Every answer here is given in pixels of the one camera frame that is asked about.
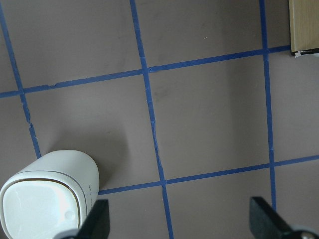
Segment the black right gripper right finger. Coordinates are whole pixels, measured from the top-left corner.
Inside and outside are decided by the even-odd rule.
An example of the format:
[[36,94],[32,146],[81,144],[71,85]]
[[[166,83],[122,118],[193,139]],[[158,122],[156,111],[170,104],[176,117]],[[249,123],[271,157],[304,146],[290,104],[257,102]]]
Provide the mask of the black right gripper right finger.
[[293,229],[262,197],[251,197],[249,228],[255,239],[288,239]]

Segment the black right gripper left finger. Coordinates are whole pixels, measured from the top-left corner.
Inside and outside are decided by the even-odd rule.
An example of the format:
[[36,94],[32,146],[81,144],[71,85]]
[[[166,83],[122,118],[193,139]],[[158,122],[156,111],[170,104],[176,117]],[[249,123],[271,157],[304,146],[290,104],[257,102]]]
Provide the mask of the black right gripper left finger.
[[107,239],[110,233],[109,201],[97,200],[76,235],[77,239]]

